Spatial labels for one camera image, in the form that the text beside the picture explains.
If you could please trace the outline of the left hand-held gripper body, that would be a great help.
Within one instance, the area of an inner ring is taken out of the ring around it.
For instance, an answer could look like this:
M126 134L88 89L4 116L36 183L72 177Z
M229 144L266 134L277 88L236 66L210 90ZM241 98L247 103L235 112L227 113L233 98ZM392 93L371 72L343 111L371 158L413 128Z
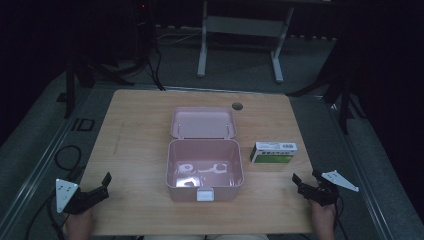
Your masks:
M81 214L95 205L88 194L81 192L79 185L73 182L57 179L55 193L58 213Z

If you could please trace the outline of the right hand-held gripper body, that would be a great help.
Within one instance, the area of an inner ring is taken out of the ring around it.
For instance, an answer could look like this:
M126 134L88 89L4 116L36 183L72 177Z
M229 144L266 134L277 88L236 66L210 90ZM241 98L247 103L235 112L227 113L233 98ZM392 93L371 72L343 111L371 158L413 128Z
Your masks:
M339 187L358 192L359 188L342 176L337 170L321 172L321 179L314 187L302 182L300 194L308 200L313 200L321 206L336 204L339 198Z

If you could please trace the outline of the person's right hand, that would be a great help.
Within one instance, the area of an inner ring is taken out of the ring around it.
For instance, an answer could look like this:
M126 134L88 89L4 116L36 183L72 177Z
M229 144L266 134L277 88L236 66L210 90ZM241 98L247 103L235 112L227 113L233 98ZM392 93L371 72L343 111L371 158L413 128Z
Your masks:
M319 240L335 240L333 230L336 218L335 205L321 206L313 200L309 200L311 206L311 219L314 231Z

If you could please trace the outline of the person's left hand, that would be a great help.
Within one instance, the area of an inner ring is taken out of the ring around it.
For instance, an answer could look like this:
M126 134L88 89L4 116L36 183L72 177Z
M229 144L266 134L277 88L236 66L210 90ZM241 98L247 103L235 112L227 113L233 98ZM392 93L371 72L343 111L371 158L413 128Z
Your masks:
M77 215L70 215L65 227L68 240L89 240L94 226L93 209Z

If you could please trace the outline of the white and green carton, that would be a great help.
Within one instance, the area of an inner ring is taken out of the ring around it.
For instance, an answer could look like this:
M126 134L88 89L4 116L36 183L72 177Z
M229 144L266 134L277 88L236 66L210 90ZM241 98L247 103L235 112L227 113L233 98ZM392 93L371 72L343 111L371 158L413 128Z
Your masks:
M288 163L296 154L295 143L256 142L250 154L253 163Z

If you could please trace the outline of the black metal stand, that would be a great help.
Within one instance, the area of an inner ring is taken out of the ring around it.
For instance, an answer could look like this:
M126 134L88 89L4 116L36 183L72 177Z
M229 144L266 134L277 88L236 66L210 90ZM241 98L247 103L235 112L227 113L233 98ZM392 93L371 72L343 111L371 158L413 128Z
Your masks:
M57 98L57 102L64 102L66 104L65 119L71 116L75 108L75 78L78 78L83 87L91 88L94 86L95 82L92 77L93 71L100 73L107 79L120 85L133 86L132 82L124 80L118 74L86 56L70 55L67 58L65 68L65 92L61 93Z
M323 100L326 104L335 104L340 99L338 124L342 133L347 135L350 95L357 67L358 64L354 61L352 54L332 50L316 80L300 90L287 93L287 96L300 97L327 85Z

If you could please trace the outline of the pink plastic box with lid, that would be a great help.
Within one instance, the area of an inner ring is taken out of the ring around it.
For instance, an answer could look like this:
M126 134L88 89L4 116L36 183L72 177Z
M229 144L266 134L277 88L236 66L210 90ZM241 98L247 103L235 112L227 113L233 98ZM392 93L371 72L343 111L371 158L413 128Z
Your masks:
M233 111L177 107L171 122L166 184L179 202L231 201L244 182Z

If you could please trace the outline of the black tripod with red light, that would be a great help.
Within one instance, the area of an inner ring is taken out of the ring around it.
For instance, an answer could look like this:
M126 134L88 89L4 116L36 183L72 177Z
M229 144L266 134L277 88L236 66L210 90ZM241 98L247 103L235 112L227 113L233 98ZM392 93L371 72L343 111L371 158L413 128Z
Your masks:
M153 0L131 0L136 33L134 62L144 65L153 49L155 38Z

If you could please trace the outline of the white metal stand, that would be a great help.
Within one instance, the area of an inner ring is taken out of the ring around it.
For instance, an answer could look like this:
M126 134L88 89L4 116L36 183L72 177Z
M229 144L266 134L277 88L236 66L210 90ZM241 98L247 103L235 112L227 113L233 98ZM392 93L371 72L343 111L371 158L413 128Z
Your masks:
M285 14L285 19L282 21L257 20L210 15L208 13L208 1L209 0L203 0L202 4L201 48L198 60L197 76L204 77L206 74L208 33L251 35L274 37L278 40L276 48L270 52L270 59L275 81L277 83L282 83L284 81L284 77L279 56L287 36L294 8L288 8Z

